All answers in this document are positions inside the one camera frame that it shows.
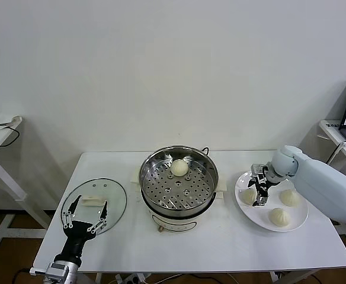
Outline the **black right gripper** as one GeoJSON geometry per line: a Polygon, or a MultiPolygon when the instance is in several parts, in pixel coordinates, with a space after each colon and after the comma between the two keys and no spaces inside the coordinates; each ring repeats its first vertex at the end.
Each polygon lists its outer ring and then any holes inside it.
{"type": "Polygon", "coordinates": [[[257,197],[252,206],[264,206],[268,200],[268,190],[275,186],[276,183],[270,182],[264,174],[257,174],[257,177],[252,176],[248,182],[248,188],[256,187],[257,197]]]}

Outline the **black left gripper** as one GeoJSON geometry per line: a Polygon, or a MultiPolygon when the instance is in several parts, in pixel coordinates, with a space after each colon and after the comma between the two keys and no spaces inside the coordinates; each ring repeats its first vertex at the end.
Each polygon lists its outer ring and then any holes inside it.
{"type": "Polygon", "coordinates": [[[67,240],[61,253],[54,258],[55,262],[66,261],[81,264],[81,256],[85,243],[95,238],[96,234],[99,234],[107,226],[108,201],[105,201],[99,220],[94,225],[83,221],[73,221],[73,215],[81,197],[81,195],[78,195],[67,209],[62,210],[63,231],[67,236],[67,240]]]}

